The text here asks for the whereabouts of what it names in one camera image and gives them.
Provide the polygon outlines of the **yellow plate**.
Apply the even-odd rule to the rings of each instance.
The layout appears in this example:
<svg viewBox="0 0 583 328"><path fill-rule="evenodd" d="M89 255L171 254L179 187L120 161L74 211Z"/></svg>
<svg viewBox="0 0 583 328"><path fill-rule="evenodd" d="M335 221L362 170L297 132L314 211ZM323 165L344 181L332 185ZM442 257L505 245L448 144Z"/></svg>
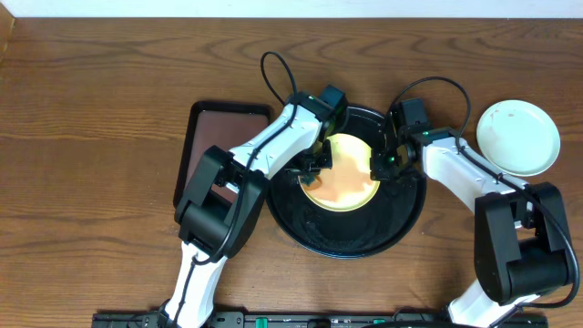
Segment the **yellow plate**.
<svg viewBox="0 0 583 328"><path fill-rule="evenodd" d="M371 147L349 134L335 134L331 142L332 167L322 169L310 184L302 180L304 194L317 206L345 212L361 208L379 189L380 182L370 177Z"/></svg>

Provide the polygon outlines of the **green orange sponge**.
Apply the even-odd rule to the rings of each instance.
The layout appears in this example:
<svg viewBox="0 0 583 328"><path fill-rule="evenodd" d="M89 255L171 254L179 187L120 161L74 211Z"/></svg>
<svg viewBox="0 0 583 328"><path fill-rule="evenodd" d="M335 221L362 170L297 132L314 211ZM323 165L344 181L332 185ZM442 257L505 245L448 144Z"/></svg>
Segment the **green orange sponge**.
<svg viewBox="0 0 583 328"><path fill-rule="evenodd" d="M317 174L306 174L300 176L300 183L307 190L315 190L321 187L322 180Z"/></svg>

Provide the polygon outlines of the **light green plate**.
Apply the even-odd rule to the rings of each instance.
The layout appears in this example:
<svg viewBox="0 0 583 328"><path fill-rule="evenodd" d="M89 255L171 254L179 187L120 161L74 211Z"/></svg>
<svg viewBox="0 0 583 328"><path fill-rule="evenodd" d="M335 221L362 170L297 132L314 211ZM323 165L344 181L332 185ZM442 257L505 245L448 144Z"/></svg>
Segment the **light green plate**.
<svg viewBox="0 0 583 328"><path fill-rule="evenodd" d="M557 160L561 140L555 122L538 106L517 99L489 107L476 127L486 159L519 177L538 175Z"/></svg>

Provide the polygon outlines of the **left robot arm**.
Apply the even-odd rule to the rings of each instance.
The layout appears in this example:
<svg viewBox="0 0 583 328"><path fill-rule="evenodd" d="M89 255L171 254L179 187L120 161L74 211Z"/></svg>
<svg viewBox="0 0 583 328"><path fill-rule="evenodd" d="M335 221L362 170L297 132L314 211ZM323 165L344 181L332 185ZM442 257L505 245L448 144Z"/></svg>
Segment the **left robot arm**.
<svg viewBox="0 0 583 328"><path fill-rule="evenodd" d="M332 166L328 137L345 117L343 91L300 92L256 137L230 150L208 148L175 207L182 262L174 294L159 310L160 327L201 327L227 259L251 236L271 179L281 170L313 183Z"/></svg>

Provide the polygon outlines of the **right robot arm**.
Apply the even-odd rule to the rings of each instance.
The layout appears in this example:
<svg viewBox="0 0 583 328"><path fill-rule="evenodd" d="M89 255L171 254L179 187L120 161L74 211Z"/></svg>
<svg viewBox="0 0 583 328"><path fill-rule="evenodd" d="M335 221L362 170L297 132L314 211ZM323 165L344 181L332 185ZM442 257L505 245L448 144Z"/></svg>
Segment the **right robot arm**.
<svg viewBox="0 0 583 328"><path fill-rule="evenodd" d="M563 286L571 290L554 307L573 301L580 269L554 185L530 185L496 169L459 132L434 128L419 98L395 101L384 129L393 141L373 152L372 179L399 179L418 166L474 215L476 280L447 305L453 326L498 327Z"/></svg>

